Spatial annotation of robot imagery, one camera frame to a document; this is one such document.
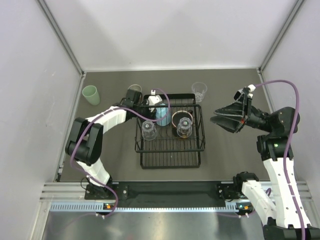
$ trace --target wall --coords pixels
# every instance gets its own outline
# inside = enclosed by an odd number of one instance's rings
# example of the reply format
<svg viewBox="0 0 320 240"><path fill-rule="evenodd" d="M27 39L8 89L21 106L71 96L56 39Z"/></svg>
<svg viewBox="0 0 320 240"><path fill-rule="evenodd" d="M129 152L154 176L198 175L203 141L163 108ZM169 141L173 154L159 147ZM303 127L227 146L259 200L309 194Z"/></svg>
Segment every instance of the wall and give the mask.
<svg viewBox="0 0 320 240"><path fill-rule="evenodd" d="M267 65L267 80L294 82L300 95L299 131L293 137L295 171L307 181L320 212L320 1L307 0ZM269 85L276 109L295 106L295 93L289 85Z"/></svg>
<svg viewBox="0 0 320 240"><path fill-rule="evenodd" d="M35 0L0 1L0 239L30 234L80 75Z"/></svg>
<svg viewBox="0 0 320 240"><path fill-rule="evenodd" d="M46 0L86 71L260 66L295 0Z"/></svg>

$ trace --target clear glass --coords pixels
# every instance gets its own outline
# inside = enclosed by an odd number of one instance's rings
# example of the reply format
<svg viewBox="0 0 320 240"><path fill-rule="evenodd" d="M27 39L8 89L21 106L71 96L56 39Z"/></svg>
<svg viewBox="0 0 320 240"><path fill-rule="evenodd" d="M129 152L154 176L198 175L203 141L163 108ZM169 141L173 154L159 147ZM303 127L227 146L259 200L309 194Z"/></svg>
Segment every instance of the clear glass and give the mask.
<svg viewBox="0 0 320 240"><path fill-rule="evenodd" d="M191 89L192 93L195 95L195 101L200 103L204 99L208 87L203 82L195 82Z"/></svg>
<svg viewBox="0 0 320 240"><path fill-rule="evenodd" d="M190 137L192 134L192 121L187 117L181 118L176 133L184 139Z"/></svg>
<svg viewBox="0 0 320 240"><path fill-rule="evenodd" d="M144 140L151 141L155 139L158 135L156 126L151 121L144 121L142 123L142 137Z"/></svg>

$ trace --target black dish rack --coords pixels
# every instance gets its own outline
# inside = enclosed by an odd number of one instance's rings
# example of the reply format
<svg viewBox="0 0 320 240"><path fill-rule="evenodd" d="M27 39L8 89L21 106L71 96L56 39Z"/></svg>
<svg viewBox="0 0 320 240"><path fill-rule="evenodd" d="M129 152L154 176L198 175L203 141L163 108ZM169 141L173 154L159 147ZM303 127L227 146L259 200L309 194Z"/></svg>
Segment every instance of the black dish rack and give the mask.
<svg viewBox="0 0 320 240"><path fill-rule="evenodd" d="M145 103L150 95L145 95ZM165 105L155 108L167 108L168 101L160 95ZM160 126L156 123L157 137L154 140L145 140L142 136L142 123L137 118L135 133L135 151L140 153L140 165L143 169L167 168L198 168L201 164L201 152L205 150L206 138L202 109L196 104L193 93L168 94L171 116L178 111L192 111L192 135L188 138L178 138L172 133L172 123ZM149 105L141 105L140 112L149 112ZM146 116L155 119L155 115Z"/></svg>

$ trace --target light blue mug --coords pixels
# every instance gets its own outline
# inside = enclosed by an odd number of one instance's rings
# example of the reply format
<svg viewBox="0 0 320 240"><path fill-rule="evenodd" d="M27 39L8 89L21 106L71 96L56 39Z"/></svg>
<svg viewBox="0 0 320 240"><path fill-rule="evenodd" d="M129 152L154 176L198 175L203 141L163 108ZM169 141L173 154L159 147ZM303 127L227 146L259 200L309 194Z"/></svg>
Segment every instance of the light blue mug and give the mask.
<svg viewBox="0 0 320 240"><path fill-rule="evenodd" d="M156 124L158 124L159 126L167 126L170 122L171 122L171 112L167 107L156 107L155 108L156 112L155 112L155 119L161 119L163 118L166 113L168 112L168 115L160 120L157 121Z"/></svg>

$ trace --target metal frame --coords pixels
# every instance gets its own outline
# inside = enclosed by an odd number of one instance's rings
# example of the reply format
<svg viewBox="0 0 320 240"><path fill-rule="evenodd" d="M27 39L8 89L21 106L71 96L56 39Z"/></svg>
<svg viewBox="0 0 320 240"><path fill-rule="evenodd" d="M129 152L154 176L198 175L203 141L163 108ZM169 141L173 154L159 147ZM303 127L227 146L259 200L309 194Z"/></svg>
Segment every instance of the metal frame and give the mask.
<svg viewBox="0 0 320 240"><path fill-rule="evenodd" d="M75 68L77 71L81 74L81 80L79 81L78 89L77 89L77 94L74 97L74 102L73 102L73 109L72 112L70 113L69 116L69 121L68 121L68 128L66 131L66 134L70 131L70 128L73 123L73 119L75 117L77 108L78 108L78 103L79 103L79 98L81 96L81 89L83 86L84 79L86 77L86 73L82 70L77 58L75 57L73 51L70 48L70 45L68 44L66 38L64 37L59 25L57 24L57 21L55 20L53 14L51 13L47 3L45 0L36 0L36 2L39 4L41 10L43 11L45 17L49 21L53 31L55 32L57 38L61 42L61 45L63 46L65 52L68 54L70 57L72 63L74 64ZM288 15L285 23L281 27L281 30L279 31L277 37L275 38L274 42L272 43L267 55L265 56L262 64L260 67L257 68L257 73L260 77L261 82L264 82L264 76L263 76L263 71L266 68L267 64L271 60L273 54L277 50L279 44L281 43L281 40L285 36L286 32L288 31L289 27L291 26L292 22L294 21L295 17L297 16L299 10L303 6L303 3L305 0L296 0L290 14ZM264 93L267 98L268 106L270 110L273 112L275 110L274 103L272 101L268 86L263 86ZM63 161L65 157L65 152L62 149L61 154L59 156L59 163L57 166L57 171L56 173L59 174L62 171L63 167ZM267 189L271 186L271 183L269 181L263 181L262 187L264 189ZM316 210L315 204L313 202L312 196L310 194L308 185L304 181L298 181L298 190L301 196L301 201L304 206L304 209L306 210L308 217L310 218L310 221L312 224L316 227L320 227L320 218L318 215L318 212ZM47 222L48 214L49 211L56 211L55 209L57 206L65 206L62 211L68 211L68 206L75 206L75 208L81 208L83 204L85 203L86 205L93 205L93 206L100 206L102 203L101 201L98 200L85 200L85 190L81 188L79 182L49 182L46 183L43 187L43 191L39 200L39 205L38 205L38 210L37 210L37 216L36 216L36 221L34 223L31 235L29 237L30 240L39 240L42 239L44 230L45 230L45 225ZM242 202L248 202L249 200L247 199L239 199L239 200L234 200L231 203L228 203L230 206L233 206L235 203L242 203ZM114 200L109 200L109 201L103 201L103 203L114 203ZM220 210L225 210L225 209L202 209L202 208L192 208L192 209L186 209L186 208L175 208L175 209L135 209L135 208L127 208L127 209L119 209L118 211L120 212L221 212Z"/></svg>

